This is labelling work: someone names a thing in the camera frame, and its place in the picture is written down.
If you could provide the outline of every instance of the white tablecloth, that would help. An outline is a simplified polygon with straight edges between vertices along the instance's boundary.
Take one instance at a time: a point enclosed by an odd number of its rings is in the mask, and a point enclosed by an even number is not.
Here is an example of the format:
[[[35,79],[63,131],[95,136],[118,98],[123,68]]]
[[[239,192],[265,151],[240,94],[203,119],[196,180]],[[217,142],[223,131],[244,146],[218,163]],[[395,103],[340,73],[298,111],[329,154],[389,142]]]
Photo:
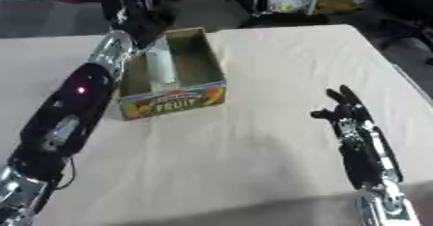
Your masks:
[[[43,100],[99,36],[0,40],[0,160]],[[209,35],[228,82],[223,105],[124,122],[113,103],[76,181],[36,225],[117,225],[352,191],[338,142],[309,112],[346,84],[393,147],[406,184],[433,180],[433,110],[354,28],[227,30]]]

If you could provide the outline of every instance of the black cable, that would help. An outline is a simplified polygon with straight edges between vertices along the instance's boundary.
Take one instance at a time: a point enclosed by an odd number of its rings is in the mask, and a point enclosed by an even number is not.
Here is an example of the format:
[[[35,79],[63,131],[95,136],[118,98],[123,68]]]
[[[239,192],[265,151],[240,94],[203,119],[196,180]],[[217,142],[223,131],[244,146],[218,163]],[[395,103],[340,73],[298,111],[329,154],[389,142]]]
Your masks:
[[[76,168],[75,168],[75,162],[73,161],[73,157],[71,157],[71,169],[72,169],[72,176],[70,178],[70,180],[62,185],[57,186],[54,190],[62,190],[67,188],[68,186],[70,186],[73,181],[75,181],[75,177],[76,177]]]

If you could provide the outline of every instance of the open cardboard box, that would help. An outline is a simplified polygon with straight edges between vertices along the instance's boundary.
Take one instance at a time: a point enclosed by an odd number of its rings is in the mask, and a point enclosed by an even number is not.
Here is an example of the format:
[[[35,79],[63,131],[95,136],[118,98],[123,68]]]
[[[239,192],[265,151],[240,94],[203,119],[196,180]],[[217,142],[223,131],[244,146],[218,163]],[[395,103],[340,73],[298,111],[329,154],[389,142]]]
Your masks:
[[[220,104],[225,99],[225,78],[202,28],[165,33],[180,89],[151,90],[146,56],[125,65],[120,85],[120,107],[127,120]]]

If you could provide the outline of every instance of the silver metal robotic arm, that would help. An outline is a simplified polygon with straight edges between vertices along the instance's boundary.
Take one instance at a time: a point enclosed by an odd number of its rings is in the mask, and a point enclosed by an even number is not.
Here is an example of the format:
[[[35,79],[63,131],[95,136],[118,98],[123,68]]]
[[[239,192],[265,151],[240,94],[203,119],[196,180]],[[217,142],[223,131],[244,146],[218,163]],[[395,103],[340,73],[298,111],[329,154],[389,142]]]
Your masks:
[[[80,152],[133,54],[130,35],[108,33],[86,63],[41,106],[0,169],[0,225],[27,226],[59,189],[63,170]]]
[[[383,132],[358,97],[342,85],[327,90],[337,102],[334,111],[314,111],[315,119],[328,120],[341,146],[339,151],[352,186],[360,190],[357,208],[364,226],[419,226],[411,202],[400,190],[398,162]]]

